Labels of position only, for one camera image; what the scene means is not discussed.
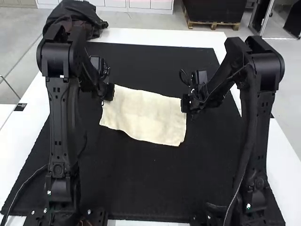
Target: white table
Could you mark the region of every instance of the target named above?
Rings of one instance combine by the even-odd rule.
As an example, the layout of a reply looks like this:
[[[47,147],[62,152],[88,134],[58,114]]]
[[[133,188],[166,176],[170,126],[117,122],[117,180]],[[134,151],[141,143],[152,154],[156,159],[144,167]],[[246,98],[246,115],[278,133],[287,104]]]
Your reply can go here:
[[[168,31],[110,28],[97,42],[213,48],[221,63],[226,55],[223,32]],[[231,89],[240,110],[239,91]],[[28,105],[23,112],[13,112],[0,131],[0,206],[4,204],[25,160],[49,114],[45,78],[38,73],[22,97]],[[269,131],[267,174],[276,201],[287,226],[301,222],[301,162],[275,119]],[[22,226],[25,217],[10,217],[7,226]],[[136,221],[109,221],[113,226],[180,226],[187,224]]]

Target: black mat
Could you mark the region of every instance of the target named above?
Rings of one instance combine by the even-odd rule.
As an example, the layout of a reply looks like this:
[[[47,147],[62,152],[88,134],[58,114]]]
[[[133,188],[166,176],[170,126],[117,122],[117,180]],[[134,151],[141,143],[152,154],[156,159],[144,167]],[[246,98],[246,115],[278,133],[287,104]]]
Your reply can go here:
[[[186,92],[179,69],[207,69],[211,77],[218,67],[212,49],[89,43],[87,51],[106,58],[112,82],[171,97]],[[241,126],[230,93],[220,108],[207,110],[197,121],[187,120],[185,141],[179,147],[137,141],[99,126],[102,111],[90,94],[81,94],[80,107],[89,137],[79,161],[82,208],[104,207],[110,218],[186,222],[204,215],[205,201],[229,204]],[[49,136],[48,119],[1,213],[20,185],[48,162]],[[43,185],[41,175],[12,214],[43,208]]]

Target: floor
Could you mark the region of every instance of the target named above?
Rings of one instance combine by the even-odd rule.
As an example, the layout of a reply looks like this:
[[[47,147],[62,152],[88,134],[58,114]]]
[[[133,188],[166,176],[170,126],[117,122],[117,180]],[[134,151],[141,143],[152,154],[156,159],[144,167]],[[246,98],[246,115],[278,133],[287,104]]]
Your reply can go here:
[[[175,1],[173,15],[138,14],[122,12],[97,12],[99,17],[109,22],[110,27],[188,30],[180,0]],[[0,104],[18,103],[38,72],[36,48],[41,39],[41,31],[51,10],[28,8],[0,8],[0,75],[14,89],[2,82],[0,77]],[[245,12],[239,31],[227,26],[218,26],[217,31],[228,37],[245,39],[252,35],[248,29],[251,12]],[[274,13],[268,21],[264,38],[290,38],[282,26],[283,15]],[[199,26],[194,30],[210,31],[209,26]],[[298,40],[267,40],[285,59],[285,76],[273,106],[273,114],[301,159],[301,42]]]

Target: cream towel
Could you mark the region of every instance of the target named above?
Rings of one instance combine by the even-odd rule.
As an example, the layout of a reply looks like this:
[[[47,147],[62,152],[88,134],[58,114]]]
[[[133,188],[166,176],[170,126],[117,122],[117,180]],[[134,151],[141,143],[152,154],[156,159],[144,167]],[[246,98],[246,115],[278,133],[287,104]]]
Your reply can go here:
[[[186,133],[181,100],[115,85],[114,100],[105,102],[100,125],[155,144],[179,146]]]

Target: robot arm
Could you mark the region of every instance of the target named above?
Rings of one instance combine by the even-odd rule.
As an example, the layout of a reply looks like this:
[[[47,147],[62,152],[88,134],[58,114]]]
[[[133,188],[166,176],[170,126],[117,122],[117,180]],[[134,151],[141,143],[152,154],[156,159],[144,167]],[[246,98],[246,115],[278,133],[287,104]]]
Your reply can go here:
[[[79,212],[80,182],[78,155],[87,143],[78,111],[79,91],[112,101],[114,85],[106,83],[110,68],[99,57],[89,57],[86,32],[74,26],[49,27],[37,49],[39,69],[46,77],[50,105],[51,153],[46,176],[46,212],[39,225],[74,226]]]
[[[251,221],[264,220],[262,216],[267,207],[269,120],[285,64],[283,58],[259,36],[249,37],[245,43],[237,37],[228,38],[225,48],[227,55],[209,81],[206,71],[195,71],[186,81],[182,77],[183,71],[180,72],[181,80],[189,87],[189,93],[183,95],[181,107],[184,113],[201,115],[207,108],[220,106],[234,83],[240,89],[241,156],[232,201],[227,208],[221,208],[226,210],[222,225],[253,225]],[[218,219],[210,216],[208,221],[208,225],[215,225]]]

